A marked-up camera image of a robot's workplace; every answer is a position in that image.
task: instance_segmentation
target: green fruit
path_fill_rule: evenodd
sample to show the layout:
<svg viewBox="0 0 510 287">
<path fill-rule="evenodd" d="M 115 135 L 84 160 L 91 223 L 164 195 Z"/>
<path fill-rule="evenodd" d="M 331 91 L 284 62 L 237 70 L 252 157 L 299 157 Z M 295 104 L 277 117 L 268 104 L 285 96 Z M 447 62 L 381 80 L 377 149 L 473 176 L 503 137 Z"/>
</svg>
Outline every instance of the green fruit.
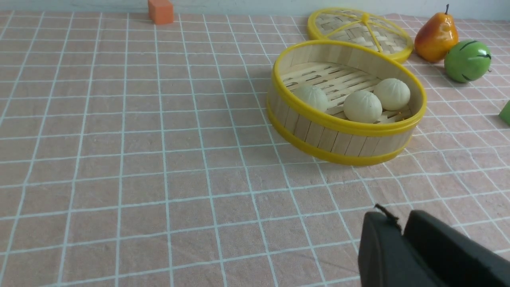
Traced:
<svg viewBox="0 0 510 287">
<path fill-rule="evenodd" d="M 446 74 L 460 83 L 475 81 L 489 70 L 491 60 L 491 51 L 484 43 L 476 40 L 461 41 L 446 54 Z"/>
</svg>

